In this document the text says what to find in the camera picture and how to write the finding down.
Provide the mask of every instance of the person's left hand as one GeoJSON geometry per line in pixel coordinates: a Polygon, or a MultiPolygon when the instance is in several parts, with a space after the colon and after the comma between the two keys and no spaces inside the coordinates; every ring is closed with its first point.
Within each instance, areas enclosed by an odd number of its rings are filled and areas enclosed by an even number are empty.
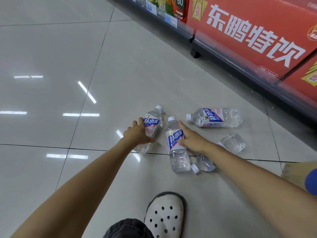
{"type": "Polygon", "coordinates": [[[143,118],[141,117],[139,118],[139,124],[135,120],[132,122],[132,127],[128,127],[128,129],[124,131],[123,137],[134,142],[136,146],[155,142],[154,137],[146,136],[143,118]]]}

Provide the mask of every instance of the person's right hand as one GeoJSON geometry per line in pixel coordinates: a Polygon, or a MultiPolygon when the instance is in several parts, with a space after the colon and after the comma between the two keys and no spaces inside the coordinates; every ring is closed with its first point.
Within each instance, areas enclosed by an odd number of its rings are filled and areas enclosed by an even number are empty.
{"type": "Polygon", "coordinates": [[[178,121],[180,128],[183,130],[186,139],[178,140],[180,145],[184,145],[190,150],[204,154],[206,148],[210,145],[215,145],[214,143],[206,140],[204,137],[200,136],[195,131],[191,130],[190,128],[186,127],[181,121],[178,121]]]}

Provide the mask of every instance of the dark pants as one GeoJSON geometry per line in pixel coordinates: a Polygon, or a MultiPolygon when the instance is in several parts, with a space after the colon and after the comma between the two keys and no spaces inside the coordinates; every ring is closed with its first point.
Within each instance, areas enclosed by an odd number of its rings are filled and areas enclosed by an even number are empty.
{"type": "Polygon", "coordinates": [[[138,219],[125,219],[112,225],[103,238],[154,238],[152,232],[138,219]]]}

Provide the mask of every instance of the white price tag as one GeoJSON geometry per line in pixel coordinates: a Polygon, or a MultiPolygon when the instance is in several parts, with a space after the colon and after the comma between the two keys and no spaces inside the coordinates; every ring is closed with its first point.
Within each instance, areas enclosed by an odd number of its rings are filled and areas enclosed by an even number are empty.
{"type": "Polygon", "coordinates": [[[177,28],[177,18],[165,13],[165,22],[177,28]]]}
{"type": "Polygon", "coordinates": [[[153,3],[150,3],[148,0],[145,0],[145,1],[146,1],[146,9],[157,16],[156,5],[154,5],[153,3]]]}

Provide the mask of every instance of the person's right arm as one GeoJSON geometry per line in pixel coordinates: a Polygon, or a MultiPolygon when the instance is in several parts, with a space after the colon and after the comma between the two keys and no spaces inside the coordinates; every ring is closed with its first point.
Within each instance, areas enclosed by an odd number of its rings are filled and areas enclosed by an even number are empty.
{"type": "Polygon", "coordinates": [[[283,237],[317,237],[317,197],[179,125],[179,143],[209,157],[283,237]]]}

